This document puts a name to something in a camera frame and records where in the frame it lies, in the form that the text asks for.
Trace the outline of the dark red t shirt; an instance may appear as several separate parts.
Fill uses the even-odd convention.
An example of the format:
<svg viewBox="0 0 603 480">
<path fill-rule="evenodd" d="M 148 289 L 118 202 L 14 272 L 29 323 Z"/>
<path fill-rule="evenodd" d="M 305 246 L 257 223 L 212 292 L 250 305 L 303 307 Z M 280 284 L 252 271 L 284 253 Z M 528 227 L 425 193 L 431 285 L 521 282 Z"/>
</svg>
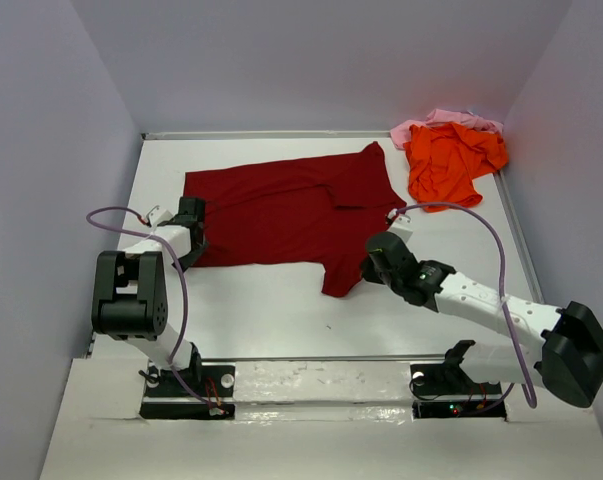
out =
<svg viewBox="0 0 603 480">
<path fill-rule="evenodd" d="M 189 172 L 183 193 L 207 203 L 209 246 L 198 266 L 317 263 L 323 294 L 335 298 L 360 281 L 367 239 L 406 204 L 376 142 L 355 153 Z"/>
</svg>

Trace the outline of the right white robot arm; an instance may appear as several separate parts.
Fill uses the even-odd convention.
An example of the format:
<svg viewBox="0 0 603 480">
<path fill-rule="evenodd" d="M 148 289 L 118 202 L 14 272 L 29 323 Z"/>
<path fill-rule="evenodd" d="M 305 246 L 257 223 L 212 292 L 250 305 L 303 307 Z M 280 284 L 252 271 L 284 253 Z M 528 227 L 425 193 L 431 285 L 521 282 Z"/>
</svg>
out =
<svg viewBox="0 0 603 480">
<path fill-rule="evenodd" d="M 370 237 L 364 277 L 415 307 L 461 318 L 509 339 L 507 347 L 461 340 L 446 353 L 443 384 L 463 392 L 474 383 L 543 388 L 564 403 L 590 407 L 603 384 L 603 327 L 593 311 L 534 303 L 482 285 L 453 267 L 419 261 L 389 231 Z"/>
</svg>

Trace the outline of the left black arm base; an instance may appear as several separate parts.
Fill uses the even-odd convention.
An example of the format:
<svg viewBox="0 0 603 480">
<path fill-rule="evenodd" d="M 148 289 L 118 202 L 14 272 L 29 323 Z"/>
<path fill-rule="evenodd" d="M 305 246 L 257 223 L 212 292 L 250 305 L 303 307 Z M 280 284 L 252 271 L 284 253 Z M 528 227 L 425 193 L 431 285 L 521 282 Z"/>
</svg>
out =
<svg viewBox="0 0 603 480">
<path fill-rule="evenodd" d="M 231 420 L 235 416 L 236 369 L 230 363 L 193 358 L 175 374 L 152 361 L 139 371 L 144 379 L 139 415 L 146 420 Z"/>
</svg>

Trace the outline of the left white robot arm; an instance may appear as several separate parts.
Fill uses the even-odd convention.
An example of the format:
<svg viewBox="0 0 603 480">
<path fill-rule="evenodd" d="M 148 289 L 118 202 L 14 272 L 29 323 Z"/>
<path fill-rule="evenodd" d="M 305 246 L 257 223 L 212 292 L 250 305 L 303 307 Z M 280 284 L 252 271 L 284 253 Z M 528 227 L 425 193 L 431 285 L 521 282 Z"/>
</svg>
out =
<svg viewBox="0 0 603 480">
<path fill-rule="evenodd" d="M 96 260 L 91 322 L 93 330 L 125 342 L 144 353 L 176 392 L 190 395 L 202 383 L 198 348 L 185 339 L 189 297 L 187 269 L 205 252 L 206 201 L 179 199 L 176 214 L 158 206 L 145 215 L 128 208 L 114 208 L 140 222 L 144 232 L 120 229 L 139 241 L 123 250 L 103 251 Z M 182 320 L 170 325 L 166 269 L 172 268 L 182 292 Z"/>
</svg>

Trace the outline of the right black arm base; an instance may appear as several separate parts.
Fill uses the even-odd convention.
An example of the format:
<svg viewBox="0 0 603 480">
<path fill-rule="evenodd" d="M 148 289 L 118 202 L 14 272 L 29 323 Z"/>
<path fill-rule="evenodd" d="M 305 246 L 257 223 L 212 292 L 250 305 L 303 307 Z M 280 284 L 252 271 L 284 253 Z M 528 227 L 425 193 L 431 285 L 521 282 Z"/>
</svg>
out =
<svg viewBox="0 0 603 480">
<path fill-rule="evenodd" d="M 501 386 L 476 383 L 461 369 L 474 345 L 472 340 L 462 340 L 439 363 L 410 365 L 408 388 L 415 419 L 507 418 Z"/>
</svg>

